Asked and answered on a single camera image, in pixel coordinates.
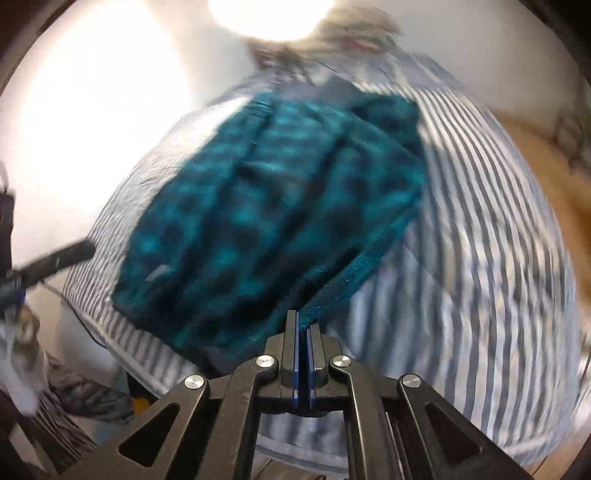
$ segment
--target striped bedsheet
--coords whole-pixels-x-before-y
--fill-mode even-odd
[[[426,57],[393,51],[308,67],[316,80],[336,72],[363,90],[415,100],[430,182],[404,241],[327,320],[327,333],[382,375],[421,375],[521,464],[542,458],[569,429],[579,324],[569,256],[525,160],[493,115]],[[95,258],[66,282],[88,326],[157,395],[198,369],[112,308],[126,242],[183,162],[277,77],[263,72],[183,118],[113,194],[90,233]],[[258,449],[324,474],[347,472],[340,413],[264,415]]]

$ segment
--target metal pivot screw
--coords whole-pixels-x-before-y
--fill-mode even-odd
[[[332,362],[335,367],[345,368],[351,364],[351,359],[346,355],[336,355]]]
[[[418,386],[421,384],[421,379],[415,374],[408,374],[404,375],[402,383],[410,388],[418,388]]]
[[[185,387],[190,388],[191,390],[197,390],[201,388],[205,380],[201,375],[191,375],[190,377],[185,378]]]
[[[256,364],[261,368],[272,367],[274,363],[275,359],[271,355],[261,355],[256,359]]]

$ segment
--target white wall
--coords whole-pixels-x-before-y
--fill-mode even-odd
[[[493,109],[551,132],[572,106],[578,69],[540,20],[518,0],[340,0],[393,17],[400,44],[428,54]]]
[[[0,97],[0,160],[17,194],[15,265],[86,236],[117,184],[172,124],[254,68],[243,41],[213,23],[204,0],[78,0]],[[113,380],[111,356],[57,298],[37,288],[28,300],[46,349]]]

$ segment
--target black handle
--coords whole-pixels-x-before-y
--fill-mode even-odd
[[[22,288],[27,289],[41,280],[51,277],[60,270],[76,265],[84,260],[90,260],[96,248],[89,240],[65,247],[47,257],[34,261],[19,271],[22,278]]]

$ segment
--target black strap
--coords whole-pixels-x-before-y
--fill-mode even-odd
[[[14,196],[4,191],[0,193],[0,275],[5,277],[12,269],[12,216]]]

